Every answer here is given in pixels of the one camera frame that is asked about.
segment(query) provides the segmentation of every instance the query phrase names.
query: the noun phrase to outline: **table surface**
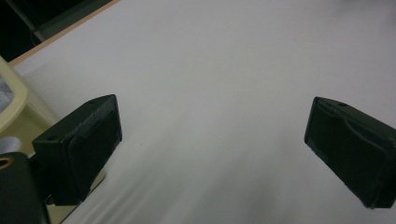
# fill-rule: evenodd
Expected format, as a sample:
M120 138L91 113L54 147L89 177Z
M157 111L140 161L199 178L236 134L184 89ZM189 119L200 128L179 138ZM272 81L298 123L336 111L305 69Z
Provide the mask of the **table surface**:
M120 1L15 68L123 141L65 223L394 223L304 144L315 96L396 127L394 1Z

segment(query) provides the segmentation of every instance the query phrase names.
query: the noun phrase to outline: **dark object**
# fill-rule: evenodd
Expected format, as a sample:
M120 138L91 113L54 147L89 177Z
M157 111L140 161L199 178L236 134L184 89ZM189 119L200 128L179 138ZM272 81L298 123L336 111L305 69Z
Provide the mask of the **dark object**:
M25 154L0 155L0 223L48 223L47 208L39 199Z
M108 95L85 103L33 141L55 205L85 200L121 138L117 98Z
M396 130L359 110L316 97L305 142L370 208L396 197Z
M0 155L0 223L50 223L45 201L77 205L121 141L115 95L93 99L34 141L35 155Z

